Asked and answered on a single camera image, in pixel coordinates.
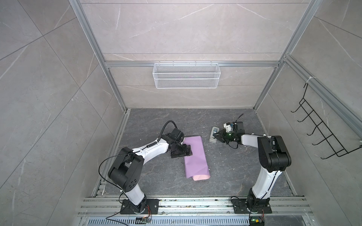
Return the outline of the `pink wrapping paper sheet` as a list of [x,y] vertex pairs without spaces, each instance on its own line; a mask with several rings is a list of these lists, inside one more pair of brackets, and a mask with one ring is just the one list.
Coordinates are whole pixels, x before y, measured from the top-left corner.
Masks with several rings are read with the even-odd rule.
[[192,155],[184,157],[186,178],[194,181],[210,179],[209,167],[201,136],[186,137],[184,144],[190,145]]

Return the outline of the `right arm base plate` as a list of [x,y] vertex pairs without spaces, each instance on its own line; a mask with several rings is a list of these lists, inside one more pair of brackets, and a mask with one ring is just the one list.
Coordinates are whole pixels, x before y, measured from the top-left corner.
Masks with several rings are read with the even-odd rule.
[[270,198],[262,200],[231,199],[235,214],[271,214]]

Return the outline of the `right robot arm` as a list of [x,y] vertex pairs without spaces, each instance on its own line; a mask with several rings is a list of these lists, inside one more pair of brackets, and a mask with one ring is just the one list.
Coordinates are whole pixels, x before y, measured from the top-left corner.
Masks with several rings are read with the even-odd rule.
[[268,205],[271,191],[278,177],[292,163],[283,138],[246,134],[243,123],[237,121],[225,123],[220,131],[214,129],[211,136],[227,145],[235,142],[236,147],[244,145],[258,149],[261,170],[256,183],[250,189],[246,204],[249,209]]

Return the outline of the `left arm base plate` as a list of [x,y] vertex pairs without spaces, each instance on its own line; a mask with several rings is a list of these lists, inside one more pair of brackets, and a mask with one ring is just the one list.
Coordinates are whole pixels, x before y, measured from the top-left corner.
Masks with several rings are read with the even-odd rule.
[[124,199],[120,214],[148,214],[154,215],[158,213],[159,199],[143,199],[138,205]]

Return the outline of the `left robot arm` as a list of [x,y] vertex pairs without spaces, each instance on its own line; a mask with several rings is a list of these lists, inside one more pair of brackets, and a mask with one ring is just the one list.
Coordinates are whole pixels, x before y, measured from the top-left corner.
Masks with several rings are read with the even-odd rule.
[[124,192],[134,212],[140,213],[146,207],[147,197],[139,186],[143,165],[167,152],[172,158],[191,156],[190,145],[183,141],[184,133],[175,128],[142,147],[121,149],[107,176]]

